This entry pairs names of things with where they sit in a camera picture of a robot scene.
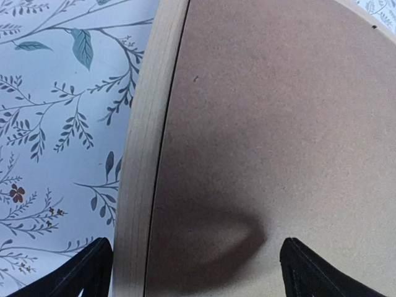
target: wooden edge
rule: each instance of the wooden edge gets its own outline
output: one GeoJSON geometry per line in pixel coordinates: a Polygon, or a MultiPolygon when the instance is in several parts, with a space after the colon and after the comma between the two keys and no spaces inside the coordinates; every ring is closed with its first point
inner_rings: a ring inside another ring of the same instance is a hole
{"type": "Polygon", "coordinates": [[[353,11],[355,14],[360,16],[362,19],[367,21],[370,26],[375,26],[375,30],[378,30],[381,34],[387,37],[391,42],[396,45],[396,35],[390,31],[380,20],[377,20],[373,15],[369,14],[362,7],[355,4],[351,0],[335,0],[342,6],[348,8],[353,11]]]}
{"type": "Polygon", "coordinates": [[[119,185],[114,235],[114,297],[144,295],[160,146],[188,2],[160,1],[144,54],[119,185]]]}

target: light wood strip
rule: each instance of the light wood strip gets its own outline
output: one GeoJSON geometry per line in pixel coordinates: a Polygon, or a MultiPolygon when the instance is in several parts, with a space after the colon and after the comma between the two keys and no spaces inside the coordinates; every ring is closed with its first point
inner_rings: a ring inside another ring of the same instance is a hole
{"type": "Polygon", "coordinates": [[[153,192],[166,106],[188,0],[161,0],[140,70],[124,149],[113,296],[144,294],[153,192]]]}

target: floral tablecloth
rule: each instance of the floral tablecloth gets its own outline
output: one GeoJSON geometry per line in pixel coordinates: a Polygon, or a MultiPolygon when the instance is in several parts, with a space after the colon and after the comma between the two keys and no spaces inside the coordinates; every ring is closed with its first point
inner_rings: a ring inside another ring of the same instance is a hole
{"type": "MultiPolygon", "coordinates": [[[[0,296],[113,239],[158,2],[0,0],[0,296]]],[[[353,2],[396,33],[396,0],[353,2]]]]}

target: brown flower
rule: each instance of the brown flower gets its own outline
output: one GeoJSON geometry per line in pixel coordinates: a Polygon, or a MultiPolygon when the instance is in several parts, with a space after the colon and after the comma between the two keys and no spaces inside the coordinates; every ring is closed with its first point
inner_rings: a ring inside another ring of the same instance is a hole
{"type": "Polygon", "coordinates": [[[10,196],[12,197],[12,201],[15,203],[23,202],[24,198],[22,195],[25,194],[25,190],[22,187],[17,187],[16,184],[12,184],[12,190],[10,191],[10,196]]]}

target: hardboard surface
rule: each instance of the hardboard surface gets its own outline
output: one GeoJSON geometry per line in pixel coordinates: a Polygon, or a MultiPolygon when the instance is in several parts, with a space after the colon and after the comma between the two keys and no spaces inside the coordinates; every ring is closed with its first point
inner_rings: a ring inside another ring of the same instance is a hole
{"type": "Polygon", "coordinates": [[[335,1],[192,0],[146,296],[284,296],[288,236],[394,295],[395,70],[395,45],[335,1]]]}

